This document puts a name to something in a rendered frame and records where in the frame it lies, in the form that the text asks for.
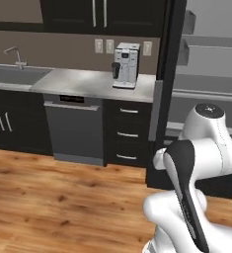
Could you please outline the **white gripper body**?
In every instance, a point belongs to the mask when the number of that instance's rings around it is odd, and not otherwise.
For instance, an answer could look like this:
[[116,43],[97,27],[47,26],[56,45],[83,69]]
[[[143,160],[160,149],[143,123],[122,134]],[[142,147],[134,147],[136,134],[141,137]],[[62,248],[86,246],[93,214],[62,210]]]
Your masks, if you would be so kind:
[[156,170],[166,169],[166,166],[163,161],[165,151],[165,148],[158,149],[153,157],[153,166]]

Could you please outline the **black fridge door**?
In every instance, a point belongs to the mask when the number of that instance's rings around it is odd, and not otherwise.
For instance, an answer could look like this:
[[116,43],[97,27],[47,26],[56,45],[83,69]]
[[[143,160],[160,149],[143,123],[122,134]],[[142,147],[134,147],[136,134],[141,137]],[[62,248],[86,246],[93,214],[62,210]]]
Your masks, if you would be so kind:
[[175,77],[188,0],[167,0],[163,32],[156,69],[156,80],[163,81],[162,100],[156,140],[149,141],[149,158],[146,167],[145,183],[148,188],[171,190],[172,182],[165,170],[156,170],[153,157],[158,149],[168,146],[167,130],[169,116],[175,100]]

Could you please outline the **black fridge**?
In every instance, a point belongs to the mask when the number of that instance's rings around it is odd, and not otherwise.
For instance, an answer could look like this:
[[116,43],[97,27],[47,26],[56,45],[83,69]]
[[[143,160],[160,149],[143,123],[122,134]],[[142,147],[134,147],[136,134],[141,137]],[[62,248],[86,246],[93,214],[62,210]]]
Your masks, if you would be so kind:
[[188,0],[168,139],[199,103],[223,108],[232,135],[232,0]]

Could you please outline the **black drawer front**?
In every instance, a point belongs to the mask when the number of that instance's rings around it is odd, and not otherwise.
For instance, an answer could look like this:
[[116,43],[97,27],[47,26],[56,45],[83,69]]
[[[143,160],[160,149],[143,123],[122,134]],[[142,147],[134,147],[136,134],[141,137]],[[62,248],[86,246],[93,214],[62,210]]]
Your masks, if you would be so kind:
[[[139,137],[135,138],[135,137],[120,136],[117,135],[118,131],[124,133],[137,133]],[[141,123],[133,123],[133,124],[117,123],[115,125],[107,126],[107,138],[110,141],[146,144],[148,142],[148,133],[149,133],[148,125]]]
[[[105,115],[108,121],[138,121],[150,120],[152,105],[141,102],[106,100]],[[119,109],[137,110],[138,114],[122,113]]]
[[[116,154],[125,156],[136,156],[136,160],[117,158]],[[148,162],[148,151],[138,146],[110,146],[107,149],[107,161],[112,164],[128,165],[134,167],[145,167]]]

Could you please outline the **grey dishwasher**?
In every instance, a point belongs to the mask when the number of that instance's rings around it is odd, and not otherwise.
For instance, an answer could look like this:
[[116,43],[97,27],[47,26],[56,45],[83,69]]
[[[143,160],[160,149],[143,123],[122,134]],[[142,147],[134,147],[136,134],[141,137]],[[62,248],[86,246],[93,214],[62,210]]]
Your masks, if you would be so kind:
[[97,112],[45,107],[56,160],[104,165],[103,100],[44,94],[44,101],[74,106],[100,106]]

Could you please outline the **white coffee machine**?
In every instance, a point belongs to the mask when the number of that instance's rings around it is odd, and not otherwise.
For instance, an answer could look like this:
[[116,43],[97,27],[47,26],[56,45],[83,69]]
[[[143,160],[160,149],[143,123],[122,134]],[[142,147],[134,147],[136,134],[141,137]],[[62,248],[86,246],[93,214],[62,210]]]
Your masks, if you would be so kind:
[[140,44],[121,42],[112,63],[114,88],[134,89],[138,77]]

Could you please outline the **steel sink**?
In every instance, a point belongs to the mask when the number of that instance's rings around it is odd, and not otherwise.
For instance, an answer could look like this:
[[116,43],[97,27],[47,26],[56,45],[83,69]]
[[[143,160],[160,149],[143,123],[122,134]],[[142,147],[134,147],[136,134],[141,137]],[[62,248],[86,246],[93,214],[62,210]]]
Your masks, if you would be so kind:
[[50,72],[49,68],[0,65],[0,84],[34,85]]

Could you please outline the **steel tap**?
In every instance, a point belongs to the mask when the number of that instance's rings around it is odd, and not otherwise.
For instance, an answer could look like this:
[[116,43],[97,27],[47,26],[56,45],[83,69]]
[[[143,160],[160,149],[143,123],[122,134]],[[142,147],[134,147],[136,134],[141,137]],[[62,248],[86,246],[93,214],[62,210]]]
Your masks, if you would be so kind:
[[20,69],[23,69],[25,66],[28,65],[28,63],[26,61],[23,61],[21,59],[21,54],[20,54],[20,51],[19,49],[16,47],[16,46],[12,46],[12,47],[9,47],[7,49],[4,50],[4,53],[5,54],[8,54],[10,53],[11,51],[14,51],[16,54],[17,54],[17,61],[16,61],[16,65],[20,68]]

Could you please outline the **white wall socket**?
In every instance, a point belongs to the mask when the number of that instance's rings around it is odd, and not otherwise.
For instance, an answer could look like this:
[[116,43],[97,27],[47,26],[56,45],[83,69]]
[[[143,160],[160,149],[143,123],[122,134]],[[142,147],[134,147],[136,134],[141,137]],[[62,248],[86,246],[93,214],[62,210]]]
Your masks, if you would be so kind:
[[106,40],[106,53],[113,54],[115,50],[115,41],[114,40]]
[[95,39],[95,53],[103,53],[104,45],[102,39]]
[[143,55],[150,56],[152,53],[152,42],[143,43]]

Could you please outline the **black wall cupboard door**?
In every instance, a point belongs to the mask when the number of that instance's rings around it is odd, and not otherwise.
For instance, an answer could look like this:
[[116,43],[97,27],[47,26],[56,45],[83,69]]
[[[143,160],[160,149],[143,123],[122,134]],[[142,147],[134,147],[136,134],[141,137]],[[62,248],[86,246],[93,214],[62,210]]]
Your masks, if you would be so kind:
[[167,0],[108,0],[108,26],[102,27],[106,35],[160,38]]
[[43,27],[51,33],[93,32],[92,0],[39,0]]

